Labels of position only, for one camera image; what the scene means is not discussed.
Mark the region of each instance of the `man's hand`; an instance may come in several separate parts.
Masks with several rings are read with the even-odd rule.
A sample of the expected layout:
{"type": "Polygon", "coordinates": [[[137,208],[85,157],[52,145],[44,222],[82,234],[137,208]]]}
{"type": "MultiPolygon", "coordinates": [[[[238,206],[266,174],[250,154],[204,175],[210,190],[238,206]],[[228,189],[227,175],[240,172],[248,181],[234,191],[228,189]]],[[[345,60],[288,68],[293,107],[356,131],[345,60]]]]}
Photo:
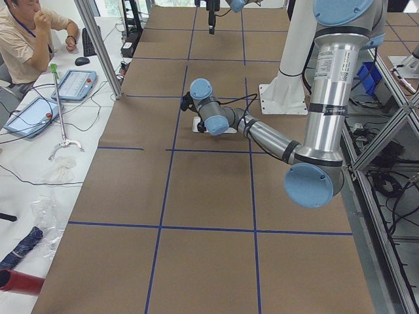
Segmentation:
{"type": "Polygon", "coordinates": [[[42,11],[35,13],[33,21],[35,22],[36,32],[47,32],[51,30],[51,19],[42,11]]]}
{"type": "Polygon", "coordinates": [[[76,40],[74,39],[73,36],[67,37],[67,39],[65,40],[65,43],[67,45],[66,48],[68,52],[73,51],[74,49],[77,48],[76,40]]]}

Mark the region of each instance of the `blue object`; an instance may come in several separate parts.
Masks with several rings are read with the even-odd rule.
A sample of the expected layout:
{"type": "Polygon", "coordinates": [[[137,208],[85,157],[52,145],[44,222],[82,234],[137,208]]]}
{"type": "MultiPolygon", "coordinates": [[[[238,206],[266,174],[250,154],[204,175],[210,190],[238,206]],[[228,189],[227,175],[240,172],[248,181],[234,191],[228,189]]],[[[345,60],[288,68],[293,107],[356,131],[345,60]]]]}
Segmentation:
{"type": "Polygon", "coordinates": [[[333,184],[319,167],[298,163],[292,165],[284,179],[285,191],[297,204],[317,208],[326,205],[333,197],[333,184]]]}
{"type": "Polygon", "coordinates": [[[375,88],[382,79],[380,72],[374,66],[374,62],[363,62],[357,76],[359,79],[363,80],[362,85],[365,88],[365,93],[370,96],[374,95],[375,88]]]}
{"type": "Polygon", "coordinates": [[[197,78],[191,83],[191,96],[193,99],[201,100],[212,94],[212,86],[208,80],[197,78]]]}
{"type": "Polygon", "coordinates": [[[57,117],[58,104],[47,98],[35,98],[24,110],[14,114],[4,128],[13,135],[31,139],[40,134],[57,117]]]}
{"type": "Polygon", "coordinates": [[[377,48],[384,42],[384,36],[385,36],[385,33],[371,38],[369,42],[367,42],[365,46],[362,47],[362,50],[377,48]]]}
{"type": "MultiPolygon", "coordinates": [[[[60,99],[82,101],[92,89],[97,77],[95,71],[68,70],[58,85],[60,99]]],[[[55,92],[51,98],[57,99],[55,92]]]]}
{"type": "Polygon", "coordinates": [[[38,242],[43,238],[44,234],[38,227],[33,227],[30,233],[14,248],[14,250],[0,262],[0,270],[5,268],[12,270],[25,257],[38,242]]]}
{"type": "Polygon", "coordinates": [[[246,4],[247,4],[247,2],[246,1],[243,1],[243,0],[233,0],[230,3],[230,8],[235,13],[237,13],[237,12],[241,11],[246,4]]]}
{"type": "Polygon", "coordinates": [[[208,133],[214,136],[226,132],[230,127],[225,116],[211,116],[204,121],[204,124],[208,133]]]}
{"type": "Polygon", "coordinates": [[[342,26],[365,13],[374,0],[314,0],[313,13],[324,26],[342,26]]]}

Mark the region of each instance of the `white table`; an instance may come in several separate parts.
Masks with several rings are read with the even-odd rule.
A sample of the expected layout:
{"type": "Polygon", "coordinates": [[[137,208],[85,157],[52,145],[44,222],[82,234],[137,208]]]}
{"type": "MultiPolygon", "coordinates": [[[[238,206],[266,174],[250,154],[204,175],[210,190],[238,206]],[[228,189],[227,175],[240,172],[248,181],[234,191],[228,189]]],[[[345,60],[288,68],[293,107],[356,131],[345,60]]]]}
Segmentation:
{"type": "MultiPolygon", "coordinates": [[[[101,27],[102,38],[108,49],[114,69],[118,69],[120,62],[123,60],[120,55],[122,46],[121,35],[118,29],[122,29],[123,25],[116,25],[120,18],[97,18],[98,25],[101,27]]],[[[82,56],[82,40],[79,39],[77,44],[78,50],[74,53],[68,53],[65,46],[62,45],[56,52],[52,63],[58,66],[59,76],[63,76],[68,69],[84,69],[94,70],[98,74],[98,81],[90,92],[89,96],[98,90],[106,76],[101,68],[97,56],[89,57],[90,63],[81,67],[74,64],[78,56],[82,56]]],[[[52,73],[50,69],[43,73],[35,86],[41,84],[52,83],[52,73]]],[[[54,87],[42,87],[38,91],[45,97],[50,97],[54,91],[54,87]]],[[[30,91],[24,98],[18,109],[23,109],[38,94],[30,91]]],[[[65,130],[69,139],[80,141],[84,152],[81,152],[77,146],[71,145],[67,148],[60,148],[56,153],[56,159],[74,158],[77,165],[71,168],[74,179],[71,182],[83,182],[86,177],[88,168],[93,159],[98,146],[98,141],[103,133],[107,119],[111,114],[115,97],[112,94],[108,83],[94,96],[94,100],[101,105],[99,120],[85,132],[79,131],[73,126],[66,125],[65,130]]],[[[72,110],[70,113],[64,114],[64,122],[72,123],[81,129],[89,127],[96,118],[99,107],[92,101],[88,100],[80,107],[78,103],[65,103],[65,110],[72,110]]],[[[1,130],[0,142],[16,139],[13,135],[4,135],[6,131],[1,130]]],[[[21,179],[31,181],[33,183],[45,182],[45,174],[56,167],[55,161],[48,161],[54,146],[62,141],[60,125],[53,123],[46,130],[34,139],[20,139],[7,144],[0,144],[3,152],[0,154],[0,164],[13,171],[21,179]]],[[[12,174],[0,169],[0,213],[15,215],[18,217],[16,222],[0,220],[0,260],[3,259],[18,242],[23,239],[32,227],[35,225],[35,217],[31,210],[31,202],[37,201],[40,197],[50,197],[54,200],[56,207],[57,227],[61,230],[65,228],[68,218],[73,210],[77,196],[79,195],[81,184],[70,187],[50,187],[50,186],[33,186],[28,183],[20,182],[12,174]]],[[[47,245],[41,243],[34,248],[15,268],[16,271],[29,273],[39,277],[46,277],[52,262],[52,257],[44,257],[48,252],[47,245]]],[[[10,292],[0,292],[0,313],[31,313],[35,305],[37,297],[25,296],[10,292]]]]}

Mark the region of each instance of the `black mouse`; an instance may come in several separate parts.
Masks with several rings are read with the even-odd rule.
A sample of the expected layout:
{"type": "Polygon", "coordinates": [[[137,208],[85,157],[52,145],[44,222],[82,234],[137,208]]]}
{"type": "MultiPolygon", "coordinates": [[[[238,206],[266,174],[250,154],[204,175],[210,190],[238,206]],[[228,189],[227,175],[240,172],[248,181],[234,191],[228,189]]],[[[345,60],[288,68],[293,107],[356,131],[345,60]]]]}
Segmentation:
{"type": "Polygon", "coordinates": [[[90,63],[90,60],[86,57],[78,57],[76,61],[74,61],[74,64],[77,66],[84,65],[87,63],[90,63]]]}

